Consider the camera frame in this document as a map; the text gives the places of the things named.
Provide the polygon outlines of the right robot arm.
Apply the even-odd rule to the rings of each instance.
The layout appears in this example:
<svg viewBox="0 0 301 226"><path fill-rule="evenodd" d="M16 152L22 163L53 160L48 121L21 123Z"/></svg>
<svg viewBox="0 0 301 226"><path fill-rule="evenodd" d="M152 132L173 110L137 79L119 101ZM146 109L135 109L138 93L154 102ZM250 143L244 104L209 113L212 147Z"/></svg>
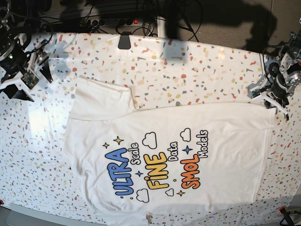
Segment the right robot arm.
<svg viewBox="0 0 301 226"><path fill-rule="evenodd" d="M46 20L18 15L11 8L12 3L8 0L6 15L0 20L0 66L6 72L1 78L1 83L21 73L21 81L31 87L39 81L37 71L40 71L51 83L53 79L48 64L49 55L44 51L44 47L50 43L53 34L49 39L40 42L33 50L25 51L31 41L32 32L24 27L11 28L9 26L9 22L15 20L14 16L42 22Z"/></svg>

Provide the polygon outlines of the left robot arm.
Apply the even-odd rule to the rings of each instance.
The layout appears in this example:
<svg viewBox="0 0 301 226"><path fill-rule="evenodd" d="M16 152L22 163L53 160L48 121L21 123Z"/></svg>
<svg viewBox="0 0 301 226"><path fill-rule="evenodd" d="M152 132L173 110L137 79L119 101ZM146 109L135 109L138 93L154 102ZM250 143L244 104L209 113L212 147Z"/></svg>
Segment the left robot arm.
<svg viewBox="0 0 301 226"><path fill-rule="evenodd" d="M68 116L80 80L91 99L83 110L122 112L205 103L252 103L288 115L288 101L301 82L300 61L288 50L278 57L204 43L135 35L59 33L35 36L26 55L22 39L4 41L2 63L16 63L11 76L0 69L5 99L30 101L27 108Z"/></svg>

